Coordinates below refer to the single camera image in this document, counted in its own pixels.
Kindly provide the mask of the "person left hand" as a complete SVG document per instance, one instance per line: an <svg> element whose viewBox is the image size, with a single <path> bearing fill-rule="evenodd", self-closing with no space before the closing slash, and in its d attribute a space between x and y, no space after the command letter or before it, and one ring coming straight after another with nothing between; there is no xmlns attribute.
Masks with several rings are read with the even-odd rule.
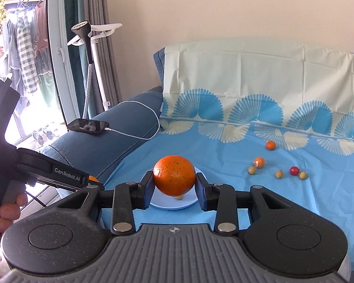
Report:
<svg viewBox="0 0 354 283"><path fill-rule="evenodd" d="M20 208L25 206L28 198L25 192L18 194L15 203L4 203L0 207L0 236L8 229L21 215Z"/></svg>

